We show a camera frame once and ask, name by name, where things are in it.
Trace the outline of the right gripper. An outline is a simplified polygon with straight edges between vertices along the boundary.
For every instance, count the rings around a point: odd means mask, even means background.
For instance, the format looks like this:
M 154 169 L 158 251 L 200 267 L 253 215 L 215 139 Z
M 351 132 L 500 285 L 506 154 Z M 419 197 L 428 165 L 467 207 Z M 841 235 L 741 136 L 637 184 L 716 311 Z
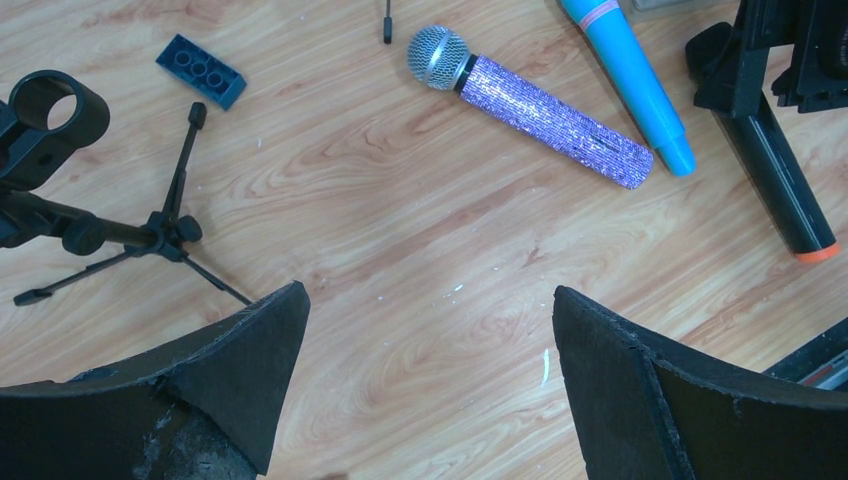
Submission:
M 772 83 L 781 107 L 812 113 L 847 106 L 847 3 L 845 1 L 742 1 L 735 100 L 754 110 L 772 48 L 793 47 L 787 69 Z

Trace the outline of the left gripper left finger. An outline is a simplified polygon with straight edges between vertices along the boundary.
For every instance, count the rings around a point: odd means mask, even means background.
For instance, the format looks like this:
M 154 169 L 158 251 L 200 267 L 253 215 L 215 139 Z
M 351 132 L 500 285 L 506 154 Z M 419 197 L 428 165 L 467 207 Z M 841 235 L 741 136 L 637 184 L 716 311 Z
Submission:
M 5 479 L 254 479 L 268 472 L 311 302 L 292 282 L 176 340 L 1 391 Z

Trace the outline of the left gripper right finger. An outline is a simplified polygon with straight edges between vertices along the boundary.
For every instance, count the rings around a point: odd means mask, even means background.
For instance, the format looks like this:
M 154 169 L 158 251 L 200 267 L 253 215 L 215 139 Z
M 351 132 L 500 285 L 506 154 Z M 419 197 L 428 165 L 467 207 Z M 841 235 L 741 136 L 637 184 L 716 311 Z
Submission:
M 553 331 L 592 479 L 843 479 L 847 325 L 764 372 L 555 291 Z

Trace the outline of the black microphone orange end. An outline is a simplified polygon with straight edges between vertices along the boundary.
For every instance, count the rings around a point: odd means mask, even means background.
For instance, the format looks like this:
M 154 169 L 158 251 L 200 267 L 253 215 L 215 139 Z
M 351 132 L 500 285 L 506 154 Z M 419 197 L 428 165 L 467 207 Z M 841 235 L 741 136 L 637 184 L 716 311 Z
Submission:
M 801 262 L 836 256 L 840 245 L 763 92 L 766 51 L 745 51 L 740 32 L 717 23 L 692 38 L 686 62 L 693 104 L 720 120 L 789 251 Z

